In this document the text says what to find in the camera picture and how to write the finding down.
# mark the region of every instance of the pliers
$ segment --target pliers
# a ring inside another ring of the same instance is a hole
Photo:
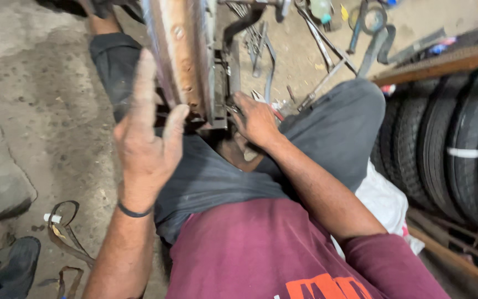
[[[265,98],[257,91],[253,90],[252,91],[252,98],[254,98],[256,101],[260,102],[260,103],[265,103],[267,105],[269,105],[270,107],[270,110],[272,110],[272,112],[274,113],[274,115],[280,120],[280,121],[283,121],[283,119],[285,119],[281,114],[280,112],[276,111],[276,109],[274,109],[272,107],[272,105],[270,104],[270,102],[266,101]]]

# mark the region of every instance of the stacked tires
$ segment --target stacked tires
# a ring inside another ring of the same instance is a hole
[[[398,86],[371,160],[412,206],[478,229],[478,70]]]

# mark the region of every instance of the leg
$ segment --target leg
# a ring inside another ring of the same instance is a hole
[[[90,31],[95,35],[90,43],[91,58],[114,107],[114,119],[120,122],[129,107],[141,45],[122,32],[112,10],[101,19],[90,12],[86,1],[80,3],[88,13]]]
[[[183,153],[155,204],[156,233],[170,244],[193,213],[251,199],[287,198],[268,174],[239,170],[198,135],[184,136]]]
[[[341,83],[310,109],[288,117],[280,131],[309,158],[321,165],[352,192],[367,175],[368,157],[385,114],[380,89],[364,79]],[[289,197],[294,190],[278,166],[265,157],[256,172],[268,173]]]

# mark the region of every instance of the hand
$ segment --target hand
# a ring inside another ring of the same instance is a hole
[[[154,134],[156,101],[154,77],[156,63],[147,50],[141,51],[130,110],[115,127],[117,153],[123,165],[123,204],[134,212],[144,212],[156,197],[182,158],[184,119],[188,105],[178,105],[169,114],[163,137]]]
[[[241,113],[229,112],[239,133],[248,141],[265,149],[274,139],[283,136],[276,126],[274,114],[269,105],[257,102],[242,92],[236,92],[233,100],[244,117],[240,115]]]

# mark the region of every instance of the person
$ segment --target person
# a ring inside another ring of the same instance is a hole
[[[153,221],[171,246],[167,298],[448,298],[355,197],[385,109],[377,86],[344,82],[279,128],[268,105],[236,93],[238,131],[267,153],[243,172],[184,134],[187,105],[154,128],[152,54],[113,14],[89,17],[90,53],[116,107],[123,183],[84,298],[142,296]]]

